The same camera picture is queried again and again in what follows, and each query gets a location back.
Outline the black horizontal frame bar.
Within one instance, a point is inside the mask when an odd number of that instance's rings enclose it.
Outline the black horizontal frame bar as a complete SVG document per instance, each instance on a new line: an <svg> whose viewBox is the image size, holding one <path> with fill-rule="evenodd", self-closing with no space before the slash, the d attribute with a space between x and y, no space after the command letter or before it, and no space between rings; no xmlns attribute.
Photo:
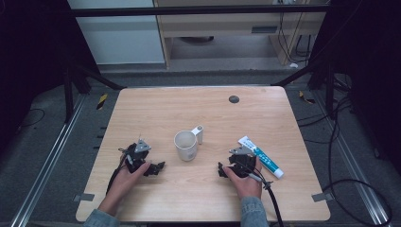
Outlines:
<svg viewBox="0 0 401 227"><path fill-rule="evenodd" d="M125 9L70 9L68 14L75 17L108 16L150 16L150 15L196 15L196 14L238 14L238 13L285 13L325 12L327 4L320 5L244 5L244 6L194 6Z"/></svg>

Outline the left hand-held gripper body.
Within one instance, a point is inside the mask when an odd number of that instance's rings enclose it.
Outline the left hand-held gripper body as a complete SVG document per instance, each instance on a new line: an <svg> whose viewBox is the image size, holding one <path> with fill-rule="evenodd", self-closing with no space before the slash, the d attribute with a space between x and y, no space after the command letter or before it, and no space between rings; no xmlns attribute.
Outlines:
<svg viewBox="0 0 401 227"><path fill-rule="evenodd" d="M143 139L139 139L137 143L133 143L125 150L125 164L130 173L135 172L144 162L151 150Z"/></svg>

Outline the grey metal table bracket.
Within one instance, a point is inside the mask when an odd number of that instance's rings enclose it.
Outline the grey metal table bracket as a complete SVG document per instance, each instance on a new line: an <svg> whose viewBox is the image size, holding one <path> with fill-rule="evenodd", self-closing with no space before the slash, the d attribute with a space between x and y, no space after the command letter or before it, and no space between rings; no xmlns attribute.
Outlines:
<svg viewBox="0 0 401 227"><path fill-rule="evenodd" d="M92 201L94 199L95 195L94 194L86 194L86 193L81 193L77 194L73 197L74 202L80 202L80 201Z"/></svg>
<svg viewBox="0 0 401 227"><path fill-rule="evenodd" d="M332 201L334 199L334 196L332 193L319 193L319 194L313 194L311 196L312 200L314 200L315 202L318 201Z"/></svg>

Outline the black metal stand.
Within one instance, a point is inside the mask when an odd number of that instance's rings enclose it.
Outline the black metal stand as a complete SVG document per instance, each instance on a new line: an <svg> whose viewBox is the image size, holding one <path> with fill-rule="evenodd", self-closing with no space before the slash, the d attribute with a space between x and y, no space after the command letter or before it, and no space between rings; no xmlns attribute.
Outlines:
<svg viewBox="0 0 401 227"><path fill-rule="evenodd" d="M66 123L72 119L74 114L73 87L76 87L80 94L88 94L92 89L86 79L87 77L94 79L113 90L124 89L124 86L118 85L82 65L72 64L67 66L63 72Z"/></svg>
<svg viewBox="0 0 401 227"><path fill-rule="evenodd" d="M303 69L298 70L289 77L272 84L272 86L285 87L292 81L310 74L307 87L316 90L325 84L325 110L331 118L334 118L334 68L332 61L314 60Z"/></svg>

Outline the aluminium floor rail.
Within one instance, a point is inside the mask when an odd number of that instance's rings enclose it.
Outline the aluminium floor rail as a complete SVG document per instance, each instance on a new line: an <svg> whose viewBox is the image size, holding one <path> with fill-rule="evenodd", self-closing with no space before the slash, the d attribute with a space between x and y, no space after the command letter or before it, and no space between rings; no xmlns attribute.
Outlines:
<svg viewBox="0 0 401 227"><path fill-rule="evenodd" d="M386 209L390 209L390 206L385 206L384 201L379 198L379 195L372 188L367 186L368 180L348 147L344 136L340 132L338 119L335 118L332 120L328 117L327 123L337 135L334 140L337 151L340 153L345 165L347 166L347 169L354 180L354 184L357 187L357 191L374 224L383 224L385 221L388 221L386 227L393 227L390 221L391 215L386 211Z"/></svg>
<svg viewBox="0 0 401 227"><path fill-rule="evenodd" d="M73 113L70 116L70 119L63 124L61 132L49 151L34 184L31 186L26 198L24 199L24 202L20 206L18 212L15 214L9 227L26 227L39 198L43 194L48 179L50 178L53 169L63 152L65 144L78 121L78 117L81 113L86 97L87 95L78 95L77 103L74 105Z"/></svg>

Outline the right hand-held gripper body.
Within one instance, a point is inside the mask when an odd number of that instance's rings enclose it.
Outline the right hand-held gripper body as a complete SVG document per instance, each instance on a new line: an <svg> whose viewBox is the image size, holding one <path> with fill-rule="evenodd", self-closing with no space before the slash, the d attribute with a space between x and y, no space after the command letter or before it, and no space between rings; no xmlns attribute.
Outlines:
<svg viewBox="0 0 401 227"><path fill-rule="evenodd" d="M253 173L255 169L256 157L247 147L239 147L230 149L231 156L229 162L232 164L231 170L239 178L245 178Z"/></svg>

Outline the white and teal toothpaste tube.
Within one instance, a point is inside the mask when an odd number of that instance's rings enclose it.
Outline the white and teal toothpaste tube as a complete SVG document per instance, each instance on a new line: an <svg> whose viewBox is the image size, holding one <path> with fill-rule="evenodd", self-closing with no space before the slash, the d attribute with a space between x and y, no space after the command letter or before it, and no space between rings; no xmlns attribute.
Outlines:
<svg viewBox="0 0 401 227"><path fill-rule="evenodd" d="M284 176L283 170L260 148L258 147L248 136L244 136L238 140L238 143L248 149L250 149L255 156L257 156L262 165L269 170L277 179L281 179Z"/></svg>

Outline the person's right hand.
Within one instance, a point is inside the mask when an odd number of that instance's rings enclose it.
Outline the person's right hand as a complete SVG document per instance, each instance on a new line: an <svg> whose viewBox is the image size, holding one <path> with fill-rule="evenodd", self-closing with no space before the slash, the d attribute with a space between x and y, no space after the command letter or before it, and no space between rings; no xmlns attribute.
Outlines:
<svg viewBox="0 0 401 227"><path fill-rule="evenodd" d="M261 199L262 183L251 178L239 178L229 167L224 166L223 171L235 187L236 194L240 200L248 197Z"/></svg>

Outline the person's left hand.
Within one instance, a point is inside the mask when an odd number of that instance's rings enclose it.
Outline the person's left hand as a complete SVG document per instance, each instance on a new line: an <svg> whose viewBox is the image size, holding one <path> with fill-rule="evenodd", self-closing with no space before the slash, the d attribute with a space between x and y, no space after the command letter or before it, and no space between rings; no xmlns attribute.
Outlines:
<svg viewBox="0 0 401 227"><path fill-rule="evenodd" d="M123 167L116 175L107 193L107 198L114 202L122 201L143 177L149 166L150 163L145 162L133 173L130 173L126 167Z"/></svg>

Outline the white cabinet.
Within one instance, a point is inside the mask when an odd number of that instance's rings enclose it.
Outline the white cabinet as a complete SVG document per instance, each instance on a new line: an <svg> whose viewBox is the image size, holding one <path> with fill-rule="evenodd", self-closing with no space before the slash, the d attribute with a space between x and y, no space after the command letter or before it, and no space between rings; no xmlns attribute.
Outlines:
<svg viewBox="0 0 401 227"><path fill-rule="evenodd" d="M67 0L71 9L153 8L152 0ZM155 16L77 19L98 65L164 63Z"/></svg>

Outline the black curtain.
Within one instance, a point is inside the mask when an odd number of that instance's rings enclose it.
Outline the black curtain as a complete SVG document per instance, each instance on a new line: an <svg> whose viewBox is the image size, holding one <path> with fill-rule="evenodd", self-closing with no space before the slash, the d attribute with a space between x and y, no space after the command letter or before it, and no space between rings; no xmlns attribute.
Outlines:
<svg viewBox="0 0 401 227"><path fill-rule="evenodd" d="M375 146L401 176L401 0L330 0L313 52L328 50Z"/></svg>
<svg viewBox="0 0 401 227"><path fill-rule="evenodd" d="M32 100L63 83L58 47L97 72L76 19L59 16L67 0L0 0L0 154L21 126Z"/></svg>

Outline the yellow and black tape strip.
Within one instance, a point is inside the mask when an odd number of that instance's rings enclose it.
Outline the yellow and black tape strip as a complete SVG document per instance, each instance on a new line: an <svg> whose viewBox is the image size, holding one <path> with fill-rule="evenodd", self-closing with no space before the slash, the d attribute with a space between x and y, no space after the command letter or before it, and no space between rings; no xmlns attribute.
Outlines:
<svg viewBox="0 0 401 227"><path fill-rule="evenodd" d="M302 99L304 102L309 104L315 104L315 98L310 91L300 91L299 98Z"/></svg>
<svg viewBox="0 0 401 227"><path fill-rule="evenodd" d="M104 103L105 103L107 97L108 97L108 94L107 94L107 93L104 93L104 94L102 94L102 95L100 96L99 101L98 101L98 103L97 103L97 105L96 105L96 109L97 109L97 110L101 110L101 109L102 109L102 107L104 106Z"/></svg>

